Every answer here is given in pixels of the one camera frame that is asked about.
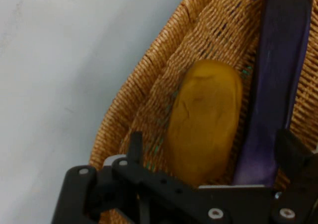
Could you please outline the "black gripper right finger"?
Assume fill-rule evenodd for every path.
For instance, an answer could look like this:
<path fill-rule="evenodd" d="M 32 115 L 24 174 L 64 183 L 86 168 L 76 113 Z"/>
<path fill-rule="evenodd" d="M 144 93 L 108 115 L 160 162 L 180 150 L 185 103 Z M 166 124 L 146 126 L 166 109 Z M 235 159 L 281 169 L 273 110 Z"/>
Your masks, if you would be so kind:
<path fill-rule="evenodd" d="M 316 224 L 318 156 L 291 131 L 277 132 L 275 158 L 290 179 L 284 191 L 262 185 L 202 186 L 224 205 L 233 224 Z"/>

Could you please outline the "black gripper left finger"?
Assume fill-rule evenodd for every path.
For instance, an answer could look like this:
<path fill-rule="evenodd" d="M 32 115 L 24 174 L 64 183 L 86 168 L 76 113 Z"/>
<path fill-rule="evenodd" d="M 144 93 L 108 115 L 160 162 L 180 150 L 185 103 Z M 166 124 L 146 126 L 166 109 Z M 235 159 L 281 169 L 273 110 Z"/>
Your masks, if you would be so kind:
<path fill-rule="evenodd" d="M 54 224 L 96 224 L 117 210 L 134 224 L 198 224 L 198 194 L 163 173 L 145 169 L 143 136 L 133 132 L 126 157 L 96 170 L 75 166 L 66 172 L 52 218 Z"/>

